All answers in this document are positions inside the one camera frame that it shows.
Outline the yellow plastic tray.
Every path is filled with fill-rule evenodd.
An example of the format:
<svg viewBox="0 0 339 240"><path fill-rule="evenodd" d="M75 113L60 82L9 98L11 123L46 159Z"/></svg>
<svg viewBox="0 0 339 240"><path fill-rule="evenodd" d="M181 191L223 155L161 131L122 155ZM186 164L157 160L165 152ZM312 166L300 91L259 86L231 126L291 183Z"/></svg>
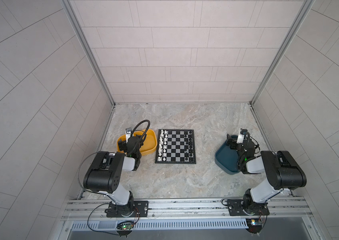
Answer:
<svg viewBox="0 0 339 240"><path fill-rule="evenodd" d="M142 156L152 154L157 149L157 137L155 132L152 129L149 129L147 132L147 137L144 140L143 145L140 148ZM124 153L124 149L127 148L126 135L122 135L118 138L117 141L117 151Z"/></svg>

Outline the teal plastic bin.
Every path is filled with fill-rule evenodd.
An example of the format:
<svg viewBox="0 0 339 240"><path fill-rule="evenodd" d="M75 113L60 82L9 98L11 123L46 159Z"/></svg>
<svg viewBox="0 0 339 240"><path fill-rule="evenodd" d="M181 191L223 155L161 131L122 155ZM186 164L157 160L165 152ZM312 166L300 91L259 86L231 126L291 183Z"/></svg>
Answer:
<svg viewBox="0 0 339 240"><path fill-rule="evenodd" d="M227 174L239 172L237 168L238 153L236 150L237 135L227 135L228 139L215 152L215 163Z"/></svg>

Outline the black white chessboard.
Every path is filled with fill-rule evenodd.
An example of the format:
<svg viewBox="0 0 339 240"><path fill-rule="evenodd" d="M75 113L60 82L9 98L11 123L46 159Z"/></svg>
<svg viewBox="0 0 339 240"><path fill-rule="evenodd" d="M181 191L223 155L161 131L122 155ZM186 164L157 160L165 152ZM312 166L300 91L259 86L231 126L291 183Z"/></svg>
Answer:
<svg viewBox="0 0 339 240"><path fill-rule="evenodd" d="M155 164L196 164L194 130L159 129Z"/></svg>

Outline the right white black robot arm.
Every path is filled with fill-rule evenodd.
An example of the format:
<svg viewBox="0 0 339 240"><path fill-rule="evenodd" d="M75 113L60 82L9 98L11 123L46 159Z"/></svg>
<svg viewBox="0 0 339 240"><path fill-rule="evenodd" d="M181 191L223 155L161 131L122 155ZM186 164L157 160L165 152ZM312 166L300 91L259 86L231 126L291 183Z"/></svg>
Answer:
<svg viewBox="0 0 339 240"><path fill-rule="evenodd" d="M246 190L240 208L249 216L269 214L267 201L278 195L283 190L295 190L306 185L307 179L304 171L288 151L260 151L255 156L257 145L248 137L239 140L227 136L226 145L231 150L236 150L236 168L247 175L264 173L264 179L259 185Z"/></svg>

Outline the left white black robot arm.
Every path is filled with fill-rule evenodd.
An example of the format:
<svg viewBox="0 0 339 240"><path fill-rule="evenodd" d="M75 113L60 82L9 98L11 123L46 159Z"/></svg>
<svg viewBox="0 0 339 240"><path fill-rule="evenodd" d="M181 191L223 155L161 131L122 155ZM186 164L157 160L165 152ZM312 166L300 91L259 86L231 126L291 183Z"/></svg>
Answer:
<svg viewBox="0 0 339 240"><path fill-rule="evenodd" d="M129 217L134 211L134 197L121 184L122 171L136 171L142 154L140 147L144 136L133 136L127 140L123 151L117 153L99 151L87 170L83 187L92 193L106 195L111 199L110 216Z"/></svg>

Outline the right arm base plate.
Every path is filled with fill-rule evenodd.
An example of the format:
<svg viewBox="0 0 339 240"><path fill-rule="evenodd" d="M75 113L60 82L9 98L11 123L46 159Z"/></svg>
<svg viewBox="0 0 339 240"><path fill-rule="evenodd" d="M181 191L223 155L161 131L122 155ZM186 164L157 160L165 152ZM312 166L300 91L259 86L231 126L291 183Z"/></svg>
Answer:
<svg viewBox="0 0 339 240"><path fill-rule="evenodd" d="M247 200L223 199L221 203L228 208L230 216L268 216L267 204Z"/></svg>

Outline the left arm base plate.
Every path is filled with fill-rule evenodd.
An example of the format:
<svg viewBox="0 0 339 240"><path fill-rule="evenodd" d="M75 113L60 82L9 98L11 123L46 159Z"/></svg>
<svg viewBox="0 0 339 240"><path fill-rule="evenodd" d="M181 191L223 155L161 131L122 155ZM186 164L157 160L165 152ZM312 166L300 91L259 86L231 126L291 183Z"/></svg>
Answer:
<svg viewBox="0 0 339 240"><path fill-rule="evenodd" d="M110 202L109 207L105 210L107 218L132 218L135 215L138 217L147 217L149 202L134 201L127 205L120 206Z"/></svg>

